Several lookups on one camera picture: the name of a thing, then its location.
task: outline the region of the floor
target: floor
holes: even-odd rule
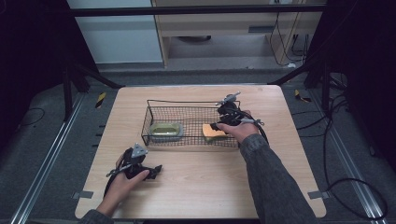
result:
[[[304,42],[298,39],[295,52],[302,49]],[[276,80],[286,75],[292,68],[278,65],[272,57],[267,38],[253,36],[212,36],[208,41],[199,38],[174,38],[166,67],[136,68],[124,72],[104,71],[103,75],[128,86],[139,85],[203,85],[228,83],[260,83]],[[321,118],[318,105],[320,88],[306,90],[303,85],[305,75],[300,75],[282,86],[290,113],[296,127],[304,127]],[[31,199],[32,207],[27,207],[27,223],[75,223],[74,210],[77,200],[73,194],[82,190],[85,178],[91,167],[92,159],[104,125],[111,111],[117,90],[111,90],[91,78],[92,87],[88,93],[76,93],[74,100],[81,101],[76,121],[71,124],[67,137]],[[295,90],[304,98],[313,100],[308,103],[296,99]],[[105,91],[106,99],[100,109],[96,109],[98,95]],[[0,223],[8,223],[26,198],[29,188],[36,181],[35,176],[42,171],[40,167],[51,149],[54,139],[61,130],[64,119],[62,86],[39,93],[32,102],[22,121],[21,128],[9,144],[7,159],[0,166]],[[341,92],[332,90],[335,98]],[[326,123],[301,129],[299,135],[320,189],[327,187],[323,174],[323,137]],[[375,186],[389,205],[386,220],[367,221],[348,212],[334,197],[325,200],[328,214],[320,218],[320,223],[396,223],[396,174],[383,158],[371,157],[367,143],[353,116],[344,106],[334,112],[333,126],[327,145],[328,173],[331,181],[340,177],[358,176]],[[350,167],[346,161],[352,161]],[[359,196],[357,191],[365,188],[343,184],[334,191],[347,205],[365,215],[361,202],[368,196]]]

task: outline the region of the light wood tabletop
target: light wood tabletop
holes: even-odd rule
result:
[[[145,147],[147,167],[162,165],[157,178],[146,180],[120,205],[115,218],[256,218],[248,187],[246,164],[236,147],[145,146],[141,137],[147,100],[216,102],[241,91],[237,100],[250,110],[263,129],[272,150],[296,180],[317,217],[326,208],[321,199],[310,200],[307,192],[318,186],[295,129],[282,90],[278,86],[161,86],[128,87],[119,90],[97,149],[76,216],[83,217],[102,201],[108,180],[120,155],[135,143]]]

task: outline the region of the gray sleeve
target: gray sleeve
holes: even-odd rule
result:
[[[113,224],[114,220],[92,209],[78,222],[78,224]]]
[[[261,223],[318,223],[297,183],[261,135],[248,136],[240,151]]]

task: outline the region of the person's left hand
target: person's left hand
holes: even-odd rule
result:
[[[117,165],[120,163],[122,156],[116,163]],[[145,170],[140,172],[132,179],[128,179],[124,172],[120,172],[114,178],[113,182],[110,185],[110,188],[107,191],[105,198],[96,208],[96,210],[108,217],[112,217],[114,212],[116,211],[119,203],[125,200],[129,192],[142,180],[146,178],[149,174],[149,170]]]

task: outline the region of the black wire mesh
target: black wire mesh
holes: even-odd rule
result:
[[[174,147],[210,145],[218,147],[238,147],[237,141],[230,135],[216,139],[206,139],[204,137],[203,124],[216,123],[219,121],[219,113],[217,110],[216,107],[180,106],[180,104],[178,106],[151,106],[148,101],[148,108],[142,130],[143,141],[146,146]],[[182,127],[183,134],[181,136],[161,137],[152,135],[149,129],[151,125],[156,123],[179,124]]]

